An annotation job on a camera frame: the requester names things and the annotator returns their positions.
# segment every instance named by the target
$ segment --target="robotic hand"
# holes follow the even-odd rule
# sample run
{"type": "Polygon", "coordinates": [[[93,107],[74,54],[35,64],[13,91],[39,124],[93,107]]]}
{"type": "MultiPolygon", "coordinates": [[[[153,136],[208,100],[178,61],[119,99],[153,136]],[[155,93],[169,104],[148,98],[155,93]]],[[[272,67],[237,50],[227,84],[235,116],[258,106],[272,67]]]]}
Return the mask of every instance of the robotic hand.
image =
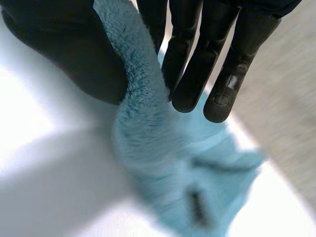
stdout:
{"type": "MultiPolygon", "coordinates": [[[[230,50],[203,110],[211,122],[223,122],[259,47],[300,1],[169,0],[173,31],[162,71],[174,108],[183,113],[195,108],[237,18],[230,50]],[[197,47],[184,72],[201,10],[197,47]]],[[[53,61],[85,93],[118,105],[127,89],[126,72],[93,4],[94,0],[0,0],[4,21],[18,39],[53,61]]],[[[158,53],[167,0],[137,4],[158,53]]]]}
{"type": "MultiPolygon", "coordinates": [[[[183,113],[195,108],[237,18],[230,50],[203,110],[209,121],[223,122],[259,47],[280,24],[281,17],[300,1],[169,0],[173,30],[162,71],[174,108],[183,113]],[[201,10],[197,47],[184,72],[201,10]]],[[[167,0],[137,3],[158,53],[164,37],[167,0]]]]}

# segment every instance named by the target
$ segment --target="white surface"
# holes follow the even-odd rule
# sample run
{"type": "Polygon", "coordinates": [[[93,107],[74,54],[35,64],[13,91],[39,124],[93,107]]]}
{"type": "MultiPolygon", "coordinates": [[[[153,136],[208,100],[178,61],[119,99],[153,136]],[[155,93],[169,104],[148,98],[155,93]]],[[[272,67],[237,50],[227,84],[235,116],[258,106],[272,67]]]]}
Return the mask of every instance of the white surface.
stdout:
{"type": "MultiPolygon", "coordinates": [[[[168,237],[135,200],[108,137],[114,106],[80,92],[0,20],[0,235],[168,237]]],[[[230,118],[244,148],[253,144],[230,118]]],[[[308,210],[266,163],[232,237],[316,237],[308,210]]]]}

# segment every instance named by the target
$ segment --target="fuzzy fabric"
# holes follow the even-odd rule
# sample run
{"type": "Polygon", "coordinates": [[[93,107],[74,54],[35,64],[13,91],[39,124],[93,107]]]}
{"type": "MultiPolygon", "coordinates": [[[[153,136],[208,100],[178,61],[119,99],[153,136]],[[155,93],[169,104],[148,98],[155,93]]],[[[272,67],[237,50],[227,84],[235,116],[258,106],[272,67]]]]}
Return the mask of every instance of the fuzzy fabric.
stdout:
{"type": "Polygon", "coordinates": [[[96,0],[94,8],[128,74],[113,138],[140,197],[180,236],[225,236],[263,156],[238,151],[224,124],[204,118],[207,96],[189,114],[167,103],[154,45],[131,2],[96,0]]]}

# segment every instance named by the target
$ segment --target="blue towel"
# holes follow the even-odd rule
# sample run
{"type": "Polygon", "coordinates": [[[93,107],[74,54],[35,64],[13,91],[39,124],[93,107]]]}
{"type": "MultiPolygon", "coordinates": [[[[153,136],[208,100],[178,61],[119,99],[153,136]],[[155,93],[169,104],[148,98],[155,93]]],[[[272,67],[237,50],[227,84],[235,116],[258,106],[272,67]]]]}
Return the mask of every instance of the blue towel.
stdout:
{"type": "Polygon", "coordinates": [[[151,37],[131,2],[97,0],[94,8],[128,75],[113,138],[140,197],[180,236],[225,236],[264,156],[238,151],[225,124],[204,118],[206,95],[189,114],[167,103],[151,37]]]}

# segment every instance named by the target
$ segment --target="gray floor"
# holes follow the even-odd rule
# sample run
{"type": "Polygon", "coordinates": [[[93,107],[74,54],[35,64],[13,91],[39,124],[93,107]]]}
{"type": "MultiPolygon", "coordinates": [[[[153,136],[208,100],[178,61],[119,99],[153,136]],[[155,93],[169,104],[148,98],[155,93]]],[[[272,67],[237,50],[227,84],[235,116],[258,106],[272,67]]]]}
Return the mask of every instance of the gray floor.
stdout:
{"type": "MultiPolygon", "coordinates": [[[[235,113],[316,211],[316,1],[303,0],[262,45],[235,113]]],[[[232,28],[210,77],[221,69],[232,28]]],[[[166,37],[171,34],[167,26],[166,37]]]]}

